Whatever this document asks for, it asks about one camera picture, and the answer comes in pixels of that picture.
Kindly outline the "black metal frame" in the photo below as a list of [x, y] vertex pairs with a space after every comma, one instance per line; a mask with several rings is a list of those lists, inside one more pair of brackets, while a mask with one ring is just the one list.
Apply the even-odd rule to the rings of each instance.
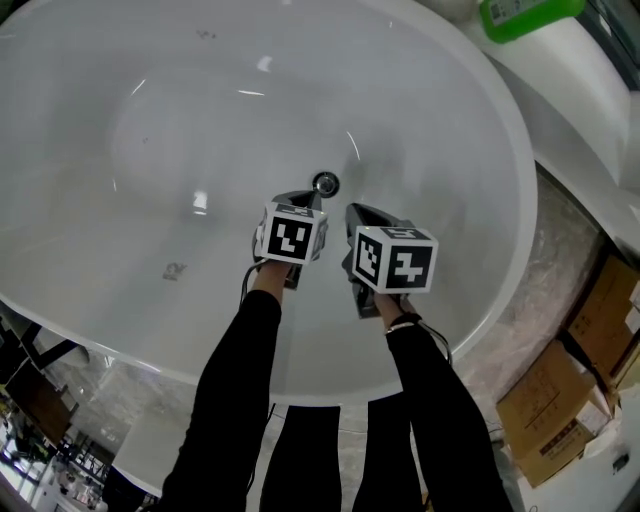
[[0, 385], [8, 384], [25, 365], [42, 372], [59, 360], [83, 368], [90, 356], [84, 346], [37, 323], [11, 323], [6, 315], [0, 315]]

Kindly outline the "green detergent bottle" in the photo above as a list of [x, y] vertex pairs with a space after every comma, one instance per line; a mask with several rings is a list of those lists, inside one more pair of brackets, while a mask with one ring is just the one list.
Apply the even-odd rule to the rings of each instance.
[[482, 0], [479, 15], [488, 38], [511, 42], [556, 21], [576, 17], [586, 0]]

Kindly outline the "person's right forearm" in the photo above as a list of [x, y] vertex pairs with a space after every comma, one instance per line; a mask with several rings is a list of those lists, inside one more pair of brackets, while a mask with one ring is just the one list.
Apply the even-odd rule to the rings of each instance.
[[409, 409], [418, 458], [435, 512], [514, 512], [496, 466], [490, 434], [474, 399], [428, 326], [390, 323], [415, 312], [375, 294], [388, 347]]

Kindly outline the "white window ledge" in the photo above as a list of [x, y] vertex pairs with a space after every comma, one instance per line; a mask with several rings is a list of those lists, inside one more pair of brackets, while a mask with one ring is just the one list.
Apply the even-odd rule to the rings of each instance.
[[620, 248], [640, 257], [640, 91], [574, 19], [505, 44], [492, 42], [477, 19], [460, 28], [505, 79], [537, 161]]

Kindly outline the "chrome drain plug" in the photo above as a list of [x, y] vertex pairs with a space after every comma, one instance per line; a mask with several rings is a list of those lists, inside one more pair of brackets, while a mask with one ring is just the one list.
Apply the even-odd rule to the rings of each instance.
[[322, 198], [332, 198], [339, 192], [340, 180], [333, 172], [318, 172], [312, 179], [312, 189]]

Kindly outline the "person's right leg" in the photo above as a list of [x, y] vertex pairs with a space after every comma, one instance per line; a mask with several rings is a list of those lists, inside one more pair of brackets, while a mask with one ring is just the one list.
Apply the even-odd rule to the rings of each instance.
[[423, 512], [410, 433], [402, 393], [368, 404], [365, 463], [352, 512]]

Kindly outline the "person's left forearm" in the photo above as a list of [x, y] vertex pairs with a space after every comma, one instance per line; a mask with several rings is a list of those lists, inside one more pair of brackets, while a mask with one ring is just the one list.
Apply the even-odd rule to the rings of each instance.
[[265, 263], [199, 380], [185, 440], [155, 512], [245, 512], [269, 407], [284, 284]]

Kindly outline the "person's leg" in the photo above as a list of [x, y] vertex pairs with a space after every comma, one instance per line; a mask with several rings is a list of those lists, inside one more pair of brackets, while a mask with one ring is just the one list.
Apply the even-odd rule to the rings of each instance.
[[288, 408], [259, 512], [341, 512], [340, 412], [338, 407]]
[[402, 393], [368, 404], [365, 463], [352, 512], [423, 512], [410, 433]]

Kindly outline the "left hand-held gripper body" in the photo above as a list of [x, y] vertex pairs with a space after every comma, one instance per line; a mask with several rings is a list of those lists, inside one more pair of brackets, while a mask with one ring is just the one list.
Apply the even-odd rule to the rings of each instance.
[[285, 287], [296, 290], [302, 267], [319, 258], [327, 230], [328, 214], [322, 210], [268, 202], [253, 237], [254, 260], [290, 264]]

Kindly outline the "white panel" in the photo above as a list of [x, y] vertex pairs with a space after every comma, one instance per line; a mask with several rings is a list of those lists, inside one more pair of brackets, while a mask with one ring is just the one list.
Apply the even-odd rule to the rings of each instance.
[[160, 497], [189, 426], [189, 414], [146, 409], [134, 422], [112, 467], [132, 484]]

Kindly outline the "large brown cardboard box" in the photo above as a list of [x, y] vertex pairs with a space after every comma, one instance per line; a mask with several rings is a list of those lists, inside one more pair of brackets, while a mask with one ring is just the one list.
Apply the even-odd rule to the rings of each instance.
[[559, 341], [497, 403], [511, 454], [536, 488], [581, 456], [613, 419], [594, 375]]

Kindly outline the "person's left leg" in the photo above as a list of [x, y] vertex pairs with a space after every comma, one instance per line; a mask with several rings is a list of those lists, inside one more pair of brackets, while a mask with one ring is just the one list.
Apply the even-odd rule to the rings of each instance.
[[338, 407], [288, 408], [259, 512], [341, 512], [340, 412]]

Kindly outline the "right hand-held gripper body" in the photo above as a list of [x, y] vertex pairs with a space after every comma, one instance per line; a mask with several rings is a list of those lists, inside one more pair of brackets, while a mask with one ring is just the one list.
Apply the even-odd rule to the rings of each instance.
[[438, 241], [411, 221], [397, 219], [393, 227], [358, 226], [354, 245], [348, 244], [342, 268], [361, 319], [380, 315], [376, 293], [400, 299], [430, 291]]

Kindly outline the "white bathtub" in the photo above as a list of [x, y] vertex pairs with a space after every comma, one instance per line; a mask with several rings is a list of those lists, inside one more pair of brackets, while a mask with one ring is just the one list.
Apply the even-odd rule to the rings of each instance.
[[462, 355], [514, 294], [534, 156], [500, 74], [415, 0], [30, 0], [0, 25], [0, 301], [196, 383], [233, 319], [265, 204], [338, 177], [287, 294], [280, 404], [396, 393], [342, 269], [363, 203], [439, 243], [426, 322]]

